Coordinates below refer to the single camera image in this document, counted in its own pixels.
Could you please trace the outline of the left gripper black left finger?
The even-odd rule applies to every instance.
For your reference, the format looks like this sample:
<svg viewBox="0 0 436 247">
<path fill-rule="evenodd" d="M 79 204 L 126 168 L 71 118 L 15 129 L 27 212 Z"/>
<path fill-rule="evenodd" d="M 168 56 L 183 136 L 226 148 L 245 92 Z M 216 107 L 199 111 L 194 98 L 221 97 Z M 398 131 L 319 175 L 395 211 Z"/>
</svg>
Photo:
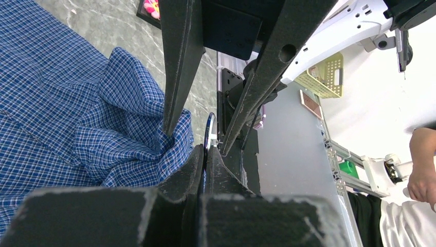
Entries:
<svg viewBox="0 0 436 247">
<path fill-rule="evenodd" d="M 204 148 L 154 187 L 44 188 L 18 209 L 1 246 L 196 246 Z"/>
</svg>

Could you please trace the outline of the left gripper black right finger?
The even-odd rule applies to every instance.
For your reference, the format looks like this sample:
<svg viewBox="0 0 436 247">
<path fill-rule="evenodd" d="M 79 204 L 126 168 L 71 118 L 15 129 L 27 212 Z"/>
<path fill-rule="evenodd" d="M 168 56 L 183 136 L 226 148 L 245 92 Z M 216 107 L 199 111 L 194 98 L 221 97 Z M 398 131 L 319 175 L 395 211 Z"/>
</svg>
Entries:
<svg viewBox="0 0 436 247">
<path fill-rule="evenodd" d="M 317 196 L 249 190 L 225 166 L 217 147 L 207 155 L 201 196 L 201 246 L 350 246 L 340 215 Z"/>
</svg>

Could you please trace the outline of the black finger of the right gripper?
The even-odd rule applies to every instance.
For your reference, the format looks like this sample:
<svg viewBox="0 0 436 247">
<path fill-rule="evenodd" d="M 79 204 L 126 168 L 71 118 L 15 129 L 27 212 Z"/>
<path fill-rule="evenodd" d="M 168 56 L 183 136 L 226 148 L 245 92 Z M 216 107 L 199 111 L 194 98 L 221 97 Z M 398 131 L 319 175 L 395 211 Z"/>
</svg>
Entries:
<svg viewBox="0 0 436 247">
<path fill-rule="evenodd" d="M 285 1 L 267 41 L 262 45 L 254 69 L 237 105 L 231 130 L 238 132 L 251 113 L 279 84 L 279 80 L 303 45 L 321 24 L 336 1 Z M 220 152 L 231 142 L 231 134 L 222 143 Z"/>
<path fill-rule="evenodd" d="M 171 136 L 204 54 L 202 2 L 159 1 L 165 59 L 163 131 Z"/>
</svg>

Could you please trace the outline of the pink flower brooch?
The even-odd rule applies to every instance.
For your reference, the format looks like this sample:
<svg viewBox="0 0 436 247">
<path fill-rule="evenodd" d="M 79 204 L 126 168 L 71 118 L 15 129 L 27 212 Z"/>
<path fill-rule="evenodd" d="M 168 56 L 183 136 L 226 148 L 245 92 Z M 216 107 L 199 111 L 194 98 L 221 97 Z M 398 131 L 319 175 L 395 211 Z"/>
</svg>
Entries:
<svg viewBox="0 0 436 247">
<path fill-rule="evenodd" d="M 160 20 L 160 8 L 158 0 L 144 0 L 144 10 L 154 19 Z"/>
</svg>

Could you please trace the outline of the blue checkered shirt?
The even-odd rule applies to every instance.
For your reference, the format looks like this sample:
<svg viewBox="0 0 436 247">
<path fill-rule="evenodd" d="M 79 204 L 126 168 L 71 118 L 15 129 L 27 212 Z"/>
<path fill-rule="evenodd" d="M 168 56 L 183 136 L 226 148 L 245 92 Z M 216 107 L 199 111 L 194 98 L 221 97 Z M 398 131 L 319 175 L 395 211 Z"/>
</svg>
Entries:
<svg viewBox="0 0 436 247">
<path fill-rule="evenodd" d="M 148 187 L 193 148 L 191 114 L 162 131 L 164 93 L 142 63 L 109 58 L 34 1 L 1 1 L 1 234 L 42 187 Z"/>
</svg>

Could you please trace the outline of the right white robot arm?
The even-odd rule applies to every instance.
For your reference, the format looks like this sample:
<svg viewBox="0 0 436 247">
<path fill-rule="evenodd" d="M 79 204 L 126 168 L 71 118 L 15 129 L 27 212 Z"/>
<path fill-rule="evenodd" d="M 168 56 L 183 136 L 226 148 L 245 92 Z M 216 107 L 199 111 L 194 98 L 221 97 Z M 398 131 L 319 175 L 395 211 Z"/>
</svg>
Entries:
<svg viewBox="0 0 436 247">
<path fill-rule="evenodd" d="M 281 78 L 293 80 L 332 54 L 399 30 L 398 67 L 407 65 L 406 31 L 435 15 L 435 1 L 355 1 L 333 17 L 335 1 L 160 1 L 166 70 L 163 131 L 175 129 L 204 48 L 247 60 L 260 53 L 225 132 L 226 155 L 249 116 Z"/>
</svg>

